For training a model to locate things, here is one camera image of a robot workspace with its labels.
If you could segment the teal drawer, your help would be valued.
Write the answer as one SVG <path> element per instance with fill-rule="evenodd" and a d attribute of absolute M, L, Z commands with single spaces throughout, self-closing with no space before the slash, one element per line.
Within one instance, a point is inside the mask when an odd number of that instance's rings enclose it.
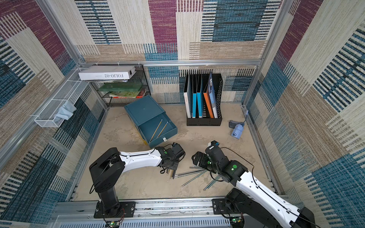
<path fill-rule="evenodd" d="M 158 128 L 153 140 L 149 143 L 149 140 L 151 139 L 157 125 L 159 122 L 163 120 L 160 127 Z M 161 134 L 161 136 L 158 138 L 157 136 L 161 132 L 163 126 L 168 122 L 165 130 Z M 166 113 L 159 114 L 152 119 L 148 120 L 147 122 L 141 124 L 139 127 L 140 133 L 144 141 L 147 143 L 147 145 L 152 149 L 157 147 L 159 144 L 166 142 L 168 139 L 172 138 L 174 135 L 177 134 L 178 129 L 176 125 L 172 122 L 172 120 L 167 116 Z"/>

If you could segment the teal drawer cabinet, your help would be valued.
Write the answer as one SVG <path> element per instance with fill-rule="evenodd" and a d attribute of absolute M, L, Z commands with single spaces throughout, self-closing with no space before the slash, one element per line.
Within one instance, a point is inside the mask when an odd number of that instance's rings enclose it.
<path fill-rule="evenodd" d="M 140 130 L 138 127 L 141 124 L 147 122 L 159 114 L 166 113 L 166 111 L 150 95 L 127 104 L 125 106 L 125 110 L 139 133 Z"/>

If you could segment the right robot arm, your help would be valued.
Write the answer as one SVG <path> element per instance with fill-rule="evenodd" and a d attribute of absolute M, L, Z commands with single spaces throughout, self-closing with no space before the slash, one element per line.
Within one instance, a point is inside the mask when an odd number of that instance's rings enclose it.
<path fill-rule="evenodd" d="M 267 188 L 246 166 L 229 160 L 218 142 L 212 141 L 205 152 L 194 154 L 192 161 L 234 186 L 225 197 L 228 212 L 248 214 L 268 228 L 316 227 L 311 210 L 300 209 Z"/>

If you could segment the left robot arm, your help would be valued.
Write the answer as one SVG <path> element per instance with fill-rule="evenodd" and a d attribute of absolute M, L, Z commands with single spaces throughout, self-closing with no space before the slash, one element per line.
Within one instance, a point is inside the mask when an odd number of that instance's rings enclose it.
<path fill-rule="evenodd" d="M 121 203 L 117 197 L 115 184 L 120 176 L 131 170 L 144 167 L 160 167 L 161 174 L 169 169 L 176 171 L 186 153 L 178 143 L 169 148 L 158 146 L 141 152 L 120 152 L 116 147 L 109 148 L 90 166 L 93 185 L 90 193 L 99 195 L 94 218 L 131 218 L 134 215 L 134 202 Z"/>

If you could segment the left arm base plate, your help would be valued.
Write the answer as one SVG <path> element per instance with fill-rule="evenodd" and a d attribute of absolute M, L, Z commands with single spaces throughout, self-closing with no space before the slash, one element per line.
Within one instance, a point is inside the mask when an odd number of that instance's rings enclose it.
<path fill-rule="evenodd" d="M 98 202 L 95 209 L 94 218 L 132 218 L 134 216 L 135 206 L 135 201 L 120 201 L 118 206 L 107 210 L 102 202 Z"/>

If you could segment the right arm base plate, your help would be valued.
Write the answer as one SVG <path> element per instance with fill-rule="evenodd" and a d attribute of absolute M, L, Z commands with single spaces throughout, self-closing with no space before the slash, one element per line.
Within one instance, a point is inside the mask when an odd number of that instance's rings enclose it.
<path fill-rule="evenodd" d="M 233 202 L 225 198 L 213 198 L 212 206 L 214 215 L 242 214 Z"/>

